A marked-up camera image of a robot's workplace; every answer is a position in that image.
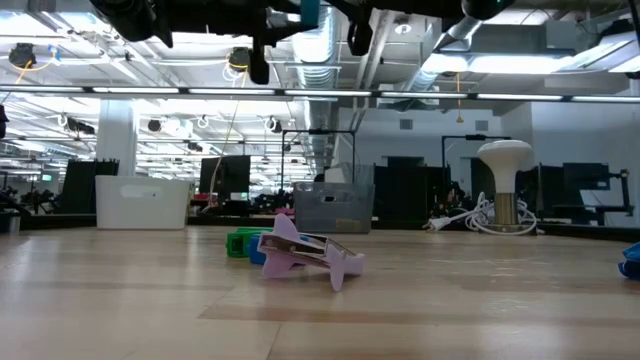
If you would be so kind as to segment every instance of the white column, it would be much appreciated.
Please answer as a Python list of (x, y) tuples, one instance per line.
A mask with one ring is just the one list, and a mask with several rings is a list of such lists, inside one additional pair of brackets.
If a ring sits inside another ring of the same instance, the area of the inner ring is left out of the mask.
[(134, 176), (139, 119), (132, 100), (102, 100), (96, 159), (120, 160), (119, 176)]

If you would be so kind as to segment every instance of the ceiling duct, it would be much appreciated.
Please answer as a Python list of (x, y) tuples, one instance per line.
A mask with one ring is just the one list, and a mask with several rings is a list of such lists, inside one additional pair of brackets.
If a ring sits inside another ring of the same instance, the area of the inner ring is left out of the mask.
[[(437, 36), (434, 30), (435, 26), (436, 24), (431, 24), (427, 29), (424, 40), (425, 43), (435, 42), (435, 37)], [(569, 22), (550, 21), (538, 26), (484, 25), (480, 29), (477, 29), (474, 41), (470, 44), (467, 51), (453, 47), (442, 49), (441, 54), (429, 54), (421, 68), (404, 84), (394, 86), (393, 90), (410, 92), (437, 91), (433, 88), (433, 84), (442, 73), (447, 71), (474, 71), (474, 66), (471, 66), (471, 64), (483, 57), (485, 57), (485, 59), (482, 60), (487, 60), (488, 57), (494, 57), (494, 59), (500, 57), (502, 58), (501, 60), (505, 60), (504, 58), (514, 56), (512, 60), (514, 62), (518, 61), (516, 56), (520, 56), (520, 59), (531, 57), (561, 58), (574, 55), (576, 46), (575, 26)], [(455, 59), (459, 60), (461, 64), (452, 64), (453, 57), (446, 58), (445, 55), (454, 55)], [(444, 67), (448, 68), (447, 70), (441, 70), (440, 68), (442, 66), (436, 64), (442, 61), (447, 62), (447, 64), (443, 64)], [(497, 72), (495, 69), (493, 71), (488, 71), (487, 69), (481, 70), (482, 71), (477, 72)], [(432, 100), (378, 102), (379, 109), (393, 109), (401, 112), (433, 109), (435, 105), (437, 105), (437, 102)]]
[[(318, 66), (331, 63), (336, 56), (336, 18), (333, 8), (320, 8), (318, 28), (293, 36), (293, 52), (297, 62), (310, 63), (309, 67), (298, 67), (298, 81), (303, 89), (331, 89), (336, 83), (336, 69)], [(331, 128), (331, 108), (328, 101), (305, 101), (304, 117), (307, 129)], [(323, 172), (327, 136), (309, 136), (311, 155), (316, 160), (316, 170)]]

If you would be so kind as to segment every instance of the black monitor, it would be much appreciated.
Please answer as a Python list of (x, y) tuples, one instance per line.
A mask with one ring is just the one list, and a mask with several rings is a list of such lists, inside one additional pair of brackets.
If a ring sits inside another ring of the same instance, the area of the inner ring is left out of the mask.
[[(220, 158), (202, 159), (200, 169), (201, 194), (208, 194), (211, 178)], [(251, 156), (225, 156), (216, 174), (214, 193), (230, 196), (232, 193), (248, 193), (251, 172)]]
[(564, 187), (575, 190), (610, 190), (609, 165), (564, 163)]

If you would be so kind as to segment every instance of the light fixture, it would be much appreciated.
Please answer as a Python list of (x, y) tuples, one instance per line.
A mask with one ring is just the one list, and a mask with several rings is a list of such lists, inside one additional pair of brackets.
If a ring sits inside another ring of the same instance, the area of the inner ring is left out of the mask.
[(551, 74), (565, 66), (571, 57), (553, 58), (529, 55), (483, 55), (471, 61), (469, 71), (492, 74)]
[(478, 94), (481, 100), (560, 101), (560, 95)]
[(637, 96), (574, 96), (571, 98), (573, 102), (584, 103), (621, 103), (621, 104), (640, 104), (640, 97)]
[(408, 98), (408, 99), (466, 99), (467, 94), (446, 93), (446, 92), (395, 92), (383, 91), (381, 97), (387, 98)]
[(14, 175), (40, 175), (37, 170), (7, 170), (7, 173)]
[(163, 87), (94, 87), (93, 91), (114, 94), (177, 94), (180, 92), (178, 88)]
[(84, 89), (78, 86), (0, 85), (0, 91), (73, 93), (83, 92)]
[(636, 56), (631, 60), (624, 62), (623, 64), (609, 70), (614, 73), (627, 73), (640, 71), (640, 56)]
[(422, 64), (422, 71), (425, 72), (466, 72), (469, 64), (466, 58), (456, 55), (431, 54), (427, 61)]
[(348, 91), (348, 90), (285, 90), (285, 95), (290, 96), (353, 96), (369, 97), (371, 91)]
[(189, 89), (190, 94), (195, 95), (274, 95), (274, 90), (267, 89)]

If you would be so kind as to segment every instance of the clear plastic container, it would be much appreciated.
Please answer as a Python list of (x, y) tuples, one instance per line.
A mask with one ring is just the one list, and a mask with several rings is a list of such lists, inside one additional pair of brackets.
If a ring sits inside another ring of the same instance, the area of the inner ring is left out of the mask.
[(296, 227), (301, 232), (366, 234), (374, 192), (374, 185), (295, 183)]

